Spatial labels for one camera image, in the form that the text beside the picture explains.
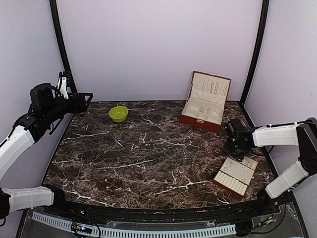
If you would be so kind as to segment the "beige jewelry tray insert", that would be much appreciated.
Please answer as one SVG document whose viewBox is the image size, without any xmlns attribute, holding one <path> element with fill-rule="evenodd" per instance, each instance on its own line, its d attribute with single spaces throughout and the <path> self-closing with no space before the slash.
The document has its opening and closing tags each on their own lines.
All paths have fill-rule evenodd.
<svg viewBox="0 0 317 238">
<path fill-rule="evenodd" d="M 227 157 L 212 182 L 238 198 L 243 198 L 258 162 L 245 156 L 241 162 Z"/>
</svg>

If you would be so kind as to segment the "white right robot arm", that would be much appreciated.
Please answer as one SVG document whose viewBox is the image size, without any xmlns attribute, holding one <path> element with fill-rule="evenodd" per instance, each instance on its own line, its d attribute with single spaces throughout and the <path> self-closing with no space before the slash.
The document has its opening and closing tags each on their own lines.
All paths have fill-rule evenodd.
<svg viewBox="0 0 317 238">
<path fill-rule="evenodd" d="M 239 119 L 232 119 L 224 129 L 228 135 L 224 150 L 238 161 L 255 148 L 298 150 L 294 163 L 258 192 L 257 201 L 253 203 L 257 215 L 265 214 L 272 207 L 273 200 L 317 173 L 317 120 L 314 117 L 257 127 L 246 127 Z"/>
</svg>

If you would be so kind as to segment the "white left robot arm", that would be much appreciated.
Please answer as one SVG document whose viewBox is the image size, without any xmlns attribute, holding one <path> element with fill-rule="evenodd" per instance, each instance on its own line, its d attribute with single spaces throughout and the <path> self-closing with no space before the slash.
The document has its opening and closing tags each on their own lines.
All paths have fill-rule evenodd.
<svg viewBox="0 0 317 238">
<path fill-rule="evenodd" d="M 68 93 L 66 85 L 56 88 L 50 83 L 35 86 L 30 96 L 28 113 L 16 120 L 10 134 L 0 144 L 1 177 L 47 131 L 53 133 L 66 114 L 85 112 L 93 98 L 92 93 Z M 64 201 L 64 192 L 52 185 L 0 189 L 1 219 L 15 211 L 39 206 L 50 206 L 59 216 L 70 212 L 69 204 Z"/>
</svg>

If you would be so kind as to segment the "red wooden jewelry box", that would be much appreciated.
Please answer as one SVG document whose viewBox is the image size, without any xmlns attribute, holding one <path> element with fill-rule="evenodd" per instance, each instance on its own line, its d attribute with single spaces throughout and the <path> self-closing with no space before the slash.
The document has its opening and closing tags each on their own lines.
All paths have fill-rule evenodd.
<svg viewBox="0 0 317 238">
<path fill-rule="evenodd" d="M 190 91 L 180 115 L 180 122 L 220 132 L 230 85 L 230 78 L 193 71 Z"/>
</svg>

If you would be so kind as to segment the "green plastic bowl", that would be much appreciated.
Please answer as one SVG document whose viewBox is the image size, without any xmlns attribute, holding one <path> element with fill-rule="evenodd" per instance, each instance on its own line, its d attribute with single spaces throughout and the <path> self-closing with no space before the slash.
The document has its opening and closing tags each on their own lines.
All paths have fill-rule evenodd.
<svg viewBox="0 0 317 238">
<path fill-rule="evenodd" d="M 112 108 L 108 115 L 112 119 L 113 122 L 120 123 L 127 119 L 128 117 L 128 109 L 123 106 L 117 106 Z"/>
</svg>

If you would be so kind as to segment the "black left frame post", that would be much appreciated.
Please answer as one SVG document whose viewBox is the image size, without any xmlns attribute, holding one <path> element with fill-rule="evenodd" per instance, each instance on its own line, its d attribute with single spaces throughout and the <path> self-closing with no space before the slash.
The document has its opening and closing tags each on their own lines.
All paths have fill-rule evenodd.
<svg viewBox="0 0 317 238">
<path fill-rule="evenodd" d="M 62 65 L 64 68 L 64 71 L 69 72 L 69 86 L 67 87 L 67 92 L 69 93 L 78 93 L 77 88 L 75 86 L 75 82 L 73 79 L 73 75 L 71 72 L 70 68 L 70 63 L 68 60 L 67 52 L 66 52 L 66 47 L 63 39 L 63 33 L 62 33 L 62 28 L 61 28 L 61 23 L 60 23 L 60 18 L 59 18 L 59 13 L 57 9 L 57 1 L 56 0 L 50 0 L 50 9 L 51 9 L 51 16 L 53 20 L 53 27 L 55 31 L 55 36 L 57 40 L 57 45 L 60 53 L 60 57 L 62 60 Z"/>
</svg>

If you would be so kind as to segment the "black frame post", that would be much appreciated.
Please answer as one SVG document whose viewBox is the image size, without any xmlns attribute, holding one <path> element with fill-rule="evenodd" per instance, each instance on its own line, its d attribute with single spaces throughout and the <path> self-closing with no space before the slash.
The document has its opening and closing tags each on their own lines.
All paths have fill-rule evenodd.
<svg viewBox="0 0 317 238">
<path fill-rule="evenodd" d="M 257 36 L 256 36 L 256 41 L 255 41 L 255 46 L 250 62 L 250 67 L 248 70 L 246 82 L 243 88 L 243 92 L 240 98 L 240 104 L 241 107 L 244 107 L 247 97 L 249 95 L 252 81 L 255 75 L 256 67 L 258 64 L 260 52 L 261 52 L 261 47 L 262 47 L 262 42 L 264 38 L 264 32 L 265 32 L 265 27 L 266 27 L 266 21 L 267 21 L 267 15 L 268 15 L 268 8 L 269 8 L 269 2 L 270 0 L 263 0 L 262 1 L 262 7 L 261 7 L 261 14 L 260 14 L 260 20 L 259 20 L 259 26 L 258 26 L 258 31 L 257 31 Z"/>
<path fill-rule="evenodd" d="M 57 45 L 60 53 L 60 57 L 62 60 L 62 65 L 64 68 L 64 71 L 69 72 L 69 86 L 67 87 L 67 92 L 69 93 L 78 93 L 77 88 L 75 86 L 75 82 L 73 79 L 73 75 L 71 72 L 70 68 L 70 63 L 68 60 L 67 52 L 66 52 L 66 47 L 63 39 L 63 33 L 62 33 L 62 28 L 61 28 L 61 23 L 60 23 L 60 18 L 59 18 L 59 13 L 57 9 L 57 1 L 56 0 L 50 0 L 50 9 L 51 9 L 51 16 L 53 20 L 53 27 L 55 31 L 55 36 L 57 40 Z"/>
</svg>

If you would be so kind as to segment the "black front table rail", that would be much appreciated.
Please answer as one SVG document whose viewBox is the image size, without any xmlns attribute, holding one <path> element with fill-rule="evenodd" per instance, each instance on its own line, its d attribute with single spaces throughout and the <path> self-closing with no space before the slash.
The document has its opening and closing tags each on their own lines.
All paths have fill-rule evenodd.
<svg viewBox="0 0 317 238">
<path fill-rule="evenodd" d="M 281 211 L 278 205 L 284 201 L 276 202 L 265 199 L 263 195 L 257 200 L 237 204 L 211 206 L 190 209 L 128 209 L 111 208 L 88 205 L 65 200 L 64 191 L 52 187 L 57 192 L 57 203 L 45 207 L 44 212 L 62 215 L 69 218 L 78 217 L 80 220 L 91 219 L 98 224 L 107 221 L 145 222 L 145 223 L 182 223 L 216 220 L 218 222 L 244 222 L 257 215 L 269 213 L 277 214 Z"/>
</svg>

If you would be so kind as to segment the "black right frame post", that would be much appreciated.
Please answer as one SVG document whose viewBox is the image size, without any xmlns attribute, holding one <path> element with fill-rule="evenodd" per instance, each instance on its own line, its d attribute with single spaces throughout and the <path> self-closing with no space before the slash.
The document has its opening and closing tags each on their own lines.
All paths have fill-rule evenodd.
<svg viewBox="0 0 317 238">
<path fill-rule="evenodd" d="M 258 64 L 260 52 L 261 52 L 261 47 L 262 47 L 262 42 L 264 38 L 264 32 L 265 32 L 265 27 L 266 27 L 266 21 L 267 21 L 267 15 L 268 15 L 268 8 L 269 8 L 269 2 L 270 0 L 263 0 L 262 1 L 262 7 L 261 7 L 261 14 L 260 14 L 260 20 L 259 20 L 259 26 L 258 26 L 258 31 L 257 31 L 257 36 L 256 36 L 256 41 L 255 41 L 255 46 L 250 62 L 250 67 L 248 70 L 246 82 L 243 88 L 243 92 L 240 98 L 240 104 L 241 107 L 244 107 L 247 97 L 249 95 L 252 81 L 255 75 L 256 67 Z"/>
</svg>

